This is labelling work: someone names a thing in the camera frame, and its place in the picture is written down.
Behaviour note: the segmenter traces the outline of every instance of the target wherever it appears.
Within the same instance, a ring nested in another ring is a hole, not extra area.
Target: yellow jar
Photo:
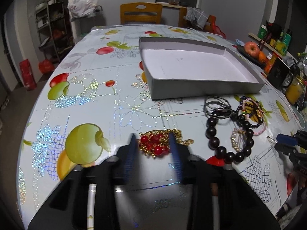
[[[305,85],[301,77],[293,78],[291,85],[286,90],[286,98],[291,105],[294,105],[305,89]]]

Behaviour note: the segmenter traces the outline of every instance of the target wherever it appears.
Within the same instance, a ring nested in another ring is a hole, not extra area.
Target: red bead
[[[167,147],[167,146],[162,146],[162,150],[163,150],[165,153],[168,153],[168,147]]]
[[[148,137],[147,136],[141,136],[141,142],[144,144],[148,142]]]
[[[161,155],[162,152],[163,152],[163,150],[162,150],[162,147],[161,147],[160,145],[157,145],[157,146],[155,147],[154,151],[153,151],[153,153],[154,153],[156,156]]]
[[[146,144],[146,148],[147,148],[148,150],[151,150],[152,147],[153,147],[153,144],[152,144],[152,143],[147,143],[147,144]]]
[[[159,140],[160,140],[160,137],[158,135],[153,135],[151,138],[150,138],[150,141],[153,142],[153,143],[159,143]]]

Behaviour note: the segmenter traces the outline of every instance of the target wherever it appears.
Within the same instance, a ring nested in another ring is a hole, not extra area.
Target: cardboard box
[[[140,38],[152,100],[204,95],[252,94],[264,81],[227,47],[179,38]]]

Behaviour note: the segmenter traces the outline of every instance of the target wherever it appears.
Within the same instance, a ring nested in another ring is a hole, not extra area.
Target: white plastic bag
[[[73,0],[72,3],[68,4],[67,8],[72,17],[80,18],[92,14],[97,5],[97,1],[98,0]]]

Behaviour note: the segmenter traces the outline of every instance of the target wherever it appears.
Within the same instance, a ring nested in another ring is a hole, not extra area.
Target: fruit pattern tablecloth
[[[75,165],[94,165],[129,142],[130,134],[179,129],[183,140],[193,139],[190,152],[204,159],[214,155],[205,137],[204,98],[152,101],[142,70],[140,37],[176,37],[236,48],[217,35],[166,25],[119,26],[97,29],[85,36],[56,68],[43,88],[29,118],[21,144],[17,177],[19,210],[27,226],[61,179]],[[261,69],[250,63],[258,72]],[[225,96],[237,108],[240,94]],[[289,160],[280,157],[267,136],[291,135],[299,123],[285,97],[267,80],[259,94],[266,130],[254,136],[252,154],[234,167],[273,214],[285,202]],[[220,145],[231,148],[235,127],[230,119],[216,126]],[[156,159],[138,152],[138,182],[117,188],[124,229],[150,222],[163,210],[188,214],[189,189],[176,181],[171,154]]]

